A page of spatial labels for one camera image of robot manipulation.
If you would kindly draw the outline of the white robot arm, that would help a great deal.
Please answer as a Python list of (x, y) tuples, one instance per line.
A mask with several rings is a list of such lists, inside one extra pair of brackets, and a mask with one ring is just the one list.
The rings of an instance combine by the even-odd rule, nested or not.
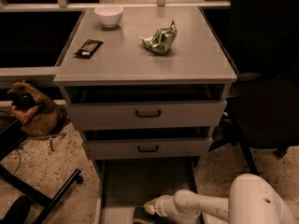
[(205, 213), (228, 224), (294, 224), (291, 208), (268, 182), (253, 174), (238, 176), (228, 198), (180, 189), (174, 195), (148, 201), (143, 207), (159, 217), (198, 217)]

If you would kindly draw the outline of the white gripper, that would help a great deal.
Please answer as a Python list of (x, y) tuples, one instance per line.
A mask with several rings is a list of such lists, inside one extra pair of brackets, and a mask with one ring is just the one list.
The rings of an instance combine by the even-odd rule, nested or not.
[(143, 208), (150, 215), (159, 217), (171, 217), (177, 213), (173, 195), (163, 195), (143, 204)]

